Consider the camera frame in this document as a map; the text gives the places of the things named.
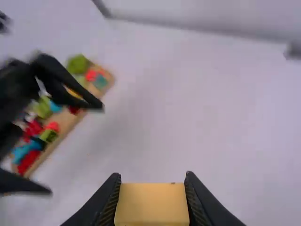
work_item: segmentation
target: yellow block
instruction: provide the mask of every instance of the yellow block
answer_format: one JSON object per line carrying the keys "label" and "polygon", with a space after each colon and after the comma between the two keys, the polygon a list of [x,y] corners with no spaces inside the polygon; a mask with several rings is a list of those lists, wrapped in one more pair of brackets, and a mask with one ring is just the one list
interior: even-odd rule
{"label": "yellow block", "polygon": [[184,183],[122,183],[115,226],[189,226]]}

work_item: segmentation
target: wooden tray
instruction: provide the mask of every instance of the wooden tray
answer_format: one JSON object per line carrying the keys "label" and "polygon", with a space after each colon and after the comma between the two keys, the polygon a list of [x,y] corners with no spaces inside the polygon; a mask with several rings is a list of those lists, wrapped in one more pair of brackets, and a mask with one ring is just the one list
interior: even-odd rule
{"label": "wooden tray", "polygon": [[[103,72],[103,76],[107,79],[108,85],[104,87],[102,90],[98,90],[92,83],[89,83],[87,86],[87,90],[92,93],[94,96],[98,98],[102,98],[104,94],[113,86],[115,79],[114,77],[101,66],[92,65],[91,69],[101,70]],[[82,110],[77,115],[73,115],[69,113],[67,108],[64,108],[60,113],[55,113],[50,116],[45,124],[47,125],[50,121],[56,121],[60,125],[59,136],[56,140],[49,144],[46,149],[42,152],[42,154],[38,157],[38,159],[33,163],[31,167],[25,172],[24,177],[28,178],[30,175],[47,159],[47,157],[54,151],[54,149],[60,144],[60,142],[68,135],[68,133],[79,123],[84,116],[87,114],[86,111]],[[18,174],[17,165],[12,163],[12,170],[14,173]]]}

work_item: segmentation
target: white table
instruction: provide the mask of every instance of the white table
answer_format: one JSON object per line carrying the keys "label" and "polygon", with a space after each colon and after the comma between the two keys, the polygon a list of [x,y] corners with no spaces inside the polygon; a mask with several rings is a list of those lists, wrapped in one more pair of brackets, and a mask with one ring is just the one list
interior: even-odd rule
{"label": "white table", "polygon": [[113,172],[181,182],[187,170],[248,226],[297,225],[301,64],[284,59],[285,44],[109,27],[84,51],[117,77],[106,114],[90,113],[33,175],[51,199],[2,198],[4,225],[59,225]]}

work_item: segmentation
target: wooden board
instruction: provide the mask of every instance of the wooden board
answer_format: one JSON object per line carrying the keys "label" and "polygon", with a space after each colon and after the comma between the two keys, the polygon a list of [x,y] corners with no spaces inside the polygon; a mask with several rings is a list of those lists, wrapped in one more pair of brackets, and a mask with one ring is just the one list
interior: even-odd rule
{"label": "wooden board", "polygon": [[[92,65],[91,69],[101,70],[103,72],[102,75],[108,81],[108,85],[102,90],[98,90],[92,83],[88,84],[87,90],[94,96],[101,98],[113,86],[115,82],[114,77],[101,66]],[[33,163],[33,165],[25,172],[25,178],[30,177],[30,175],[47,159],[47,157],[55,150],[59,143],[68,135],[68,133],[76,126],[76,124],[79,123],[85,117],[86,114],[86,111],[81,110],[79,114],[73,115],[69,113],[68,109],[65,107],[60,113],[53,114],[45,121],[45,124],[51,121],[58,122],[58,124],[60,125],[59,136],[54,142],[52,142],[46,147],[46,149]],[[18,174],[17,166],[15,164],[12,164],[12,170],[14,173]]]}
{"label": "wooden board", "polygon": [[184,183],[122,183],[115,226],[189,226]]}

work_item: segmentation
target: green block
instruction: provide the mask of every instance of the green block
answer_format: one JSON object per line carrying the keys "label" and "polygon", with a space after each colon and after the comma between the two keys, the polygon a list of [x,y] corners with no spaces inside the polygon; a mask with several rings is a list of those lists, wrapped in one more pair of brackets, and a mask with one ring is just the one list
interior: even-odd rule
{"label": "green block", "polygon": [[52,129],[46,129],[39,138],[49,144],[57,138],[57,133]]}
{"label": "green block", "polygon": [[33,105],[33,111],[41,118],[46,119],[51,116],[52,112],[49,106],[49,98],[42,96],[37,103]]}
{"label": "green block", "polygon": [[68,59],[67,71],[71,74],[84,74],[89,68],[89,61],[82,54]]}

